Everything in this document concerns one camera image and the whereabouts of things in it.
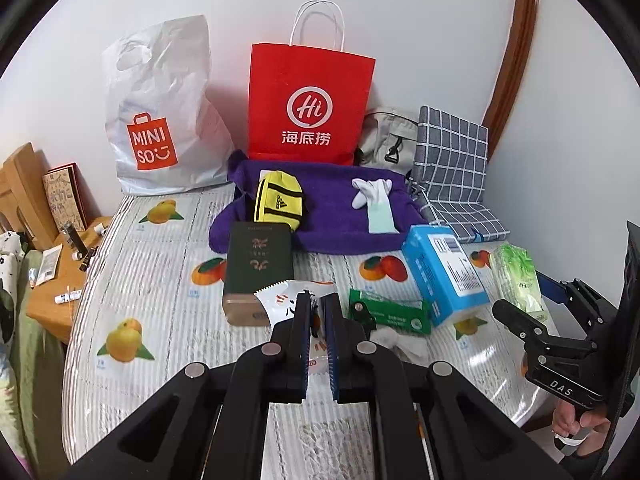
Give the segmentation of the right hand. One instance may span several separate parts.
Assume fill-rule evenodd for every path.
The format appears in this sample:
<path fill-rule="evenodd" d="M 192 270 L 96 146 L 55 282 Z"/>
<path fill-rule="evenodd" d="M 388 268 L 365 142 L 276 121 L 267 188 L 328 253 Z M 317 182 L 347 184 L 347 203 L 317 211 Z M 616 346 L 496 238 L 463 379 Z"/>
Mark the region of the right hand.
<path fill-rule="evenodd" d="M 590 433 L 585 444 L 601 445 L 611 427 L 611 422 L 606 417 L 605 406 L 599 406 L 593 411 L 586 411 L 578 416 L 573 404 L 559 400 L 553 411 L 551 427 L 562 437 L 576 436 L 580 430 L 588 428 Z"/>

